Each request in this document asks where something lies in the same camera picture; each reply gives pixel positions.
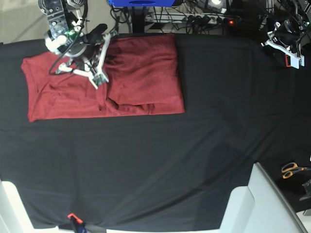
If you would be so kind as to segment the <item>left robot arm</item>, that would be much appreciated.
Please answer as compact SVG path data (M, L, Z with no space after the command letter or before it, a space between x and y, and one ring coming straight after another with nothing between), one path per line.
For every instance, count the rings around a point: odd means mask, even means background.
M281 51L285 54L286 66L299 69L305 65L301 42L311 32L311 2L281 0L280 5L290 17L282 23L275 22L273 30L267 33L268 39L261 46L270 46Z

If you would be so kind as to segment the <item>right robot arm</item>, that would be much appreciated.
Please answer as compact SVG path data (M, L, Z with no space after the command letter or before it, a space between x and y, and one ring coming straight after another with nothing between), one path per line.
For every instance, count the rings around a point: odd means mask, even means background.
M40 0L40 11L47 16L49 30L45 34L47 49L58 56L49 74L74 73L98 84L108 82L103 70L107 49L118 31L106 32L102 23L84 33L88 13L86 0Z

